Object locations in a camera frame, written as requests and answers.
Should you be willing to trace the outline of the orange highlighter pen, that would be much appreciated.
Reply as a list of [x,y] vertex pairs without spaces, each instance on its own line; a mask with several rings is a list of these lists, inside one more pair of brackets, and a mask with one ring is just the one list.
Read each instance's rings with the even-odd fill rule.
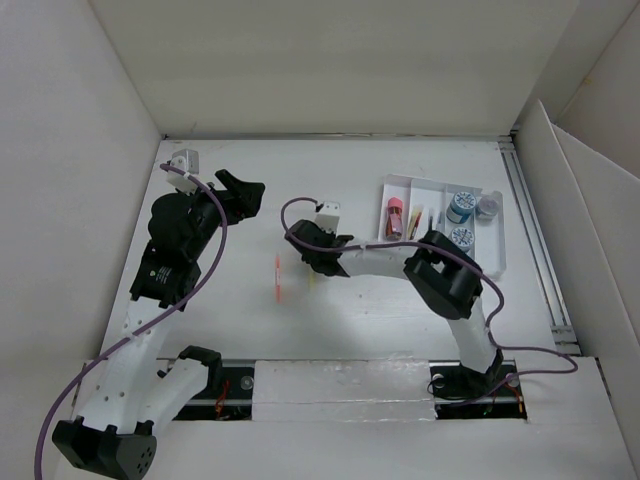
[[278,304],[282,302],[282,283],[281,283],[281,258],[279,254],[274,259],[274,292],[275,299]]

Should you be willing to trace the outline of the pink capped marker case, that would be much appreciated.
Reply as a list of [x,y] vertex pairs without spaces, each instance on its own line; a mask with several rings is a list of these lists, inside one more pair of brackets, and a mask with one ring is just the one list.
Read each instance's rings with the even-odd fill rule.
[[398,197],[391,197],[387,202],[386,211],[385,239],[388,241],[401,240],[404,233],[403,202]]

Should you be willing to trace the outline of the short yellow highlighter pen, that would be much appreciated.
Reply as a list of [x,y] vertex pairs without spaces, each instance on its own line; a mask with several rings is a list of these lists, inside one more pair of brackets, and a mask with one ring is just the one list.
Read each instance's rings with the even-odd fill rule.
[[421,204],[416,205],[412,208],[411,215],[409,218],[409,225],[407,229],[408,240],[415,239],[418,228],[419,228],[419,223],[421,220],[422,213],[423,213],[423,206]]

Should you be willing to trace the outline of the red gel pen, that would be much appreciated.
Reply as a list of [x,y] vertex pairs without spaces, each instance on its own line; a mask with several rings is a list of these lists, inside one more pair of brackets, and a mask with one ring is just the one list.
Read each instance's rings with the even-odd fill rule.
[[420,210],[416,213],[415,218],[414,218],[414,222],[413,222],[413,226],[410,232],[410,240],[414,240],[417,236],[417,233],[419,231],[419,226],[420,226],[420,222],[421,222],[421,218],[422,218],[422,213],[423,211]]

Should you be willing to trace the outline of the blue labelled round jar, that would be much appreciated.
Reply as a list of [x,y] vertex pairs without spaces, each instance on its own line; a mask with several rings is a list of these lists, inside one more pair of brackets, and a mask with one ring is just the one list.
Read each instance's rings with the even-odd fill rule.
[[468,252],[475,244],[474,232],[463,226],[453,228],[450,232],[451,242],[464,252]]

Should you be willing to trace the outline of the blue patterned round tin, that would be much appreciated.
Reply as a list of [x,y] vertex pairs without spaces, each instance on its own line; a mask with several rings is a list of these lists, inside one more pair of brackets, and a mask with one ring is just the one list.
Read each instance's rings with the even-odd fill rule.
[[472,216],[476,209],[476,196],[468,191],[459,191],[453,194],[446,210],[446,217],[455,224],[464,224]]

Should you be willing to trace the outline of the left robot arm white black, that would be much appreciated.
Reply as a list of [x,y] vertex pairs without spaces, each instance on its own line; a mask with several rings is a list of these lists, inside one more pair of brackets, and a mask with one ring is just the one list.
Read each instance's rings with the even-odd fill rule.
[[174,366],[156,360],[186,304],[212,274],[198,259],[216,232],[255,217],[265,192],[260,182],[216,172],[216,189],[169,168],[175,190],[154,201],[149,241],[130,288],[121,338],[102,355],[96,389],[73,420],[57,423],[52,441],[75,468],[111,479],[141,479],[150,469],[160,432],[198,394],[224,390],[220,353],[189,345]]

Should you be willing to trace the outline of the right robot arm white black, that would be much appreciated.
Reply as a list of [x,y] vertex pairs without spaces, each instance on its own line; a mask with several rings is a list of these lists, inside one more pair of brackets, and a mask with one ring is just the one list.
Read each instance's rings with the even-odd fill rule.
[[366,244],[299,220],[284,238],[321,275],[409,281],[428,309],[447,321],[456,341],[460,367],[453,382],[458,396],[478,397],[497,384],[503,354],[489,338],[481,267],[444,234],[430,230],[417,242]]

